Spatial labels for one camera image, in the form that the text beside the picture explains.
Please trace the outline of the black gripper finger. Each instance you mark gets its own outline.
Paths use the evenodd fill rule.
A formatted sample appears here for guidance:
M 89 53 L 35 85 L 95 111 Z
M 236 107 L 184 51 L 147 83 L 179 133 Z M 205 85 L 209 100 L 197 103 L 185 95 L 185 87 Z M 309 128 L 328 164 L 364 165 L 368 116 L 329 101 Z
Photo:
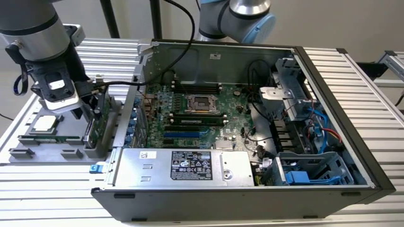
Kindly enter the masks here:
M 91 113 L 95 118 L 101 118 L 105 113 L 105 93 L 93 91 L 89 99 Z

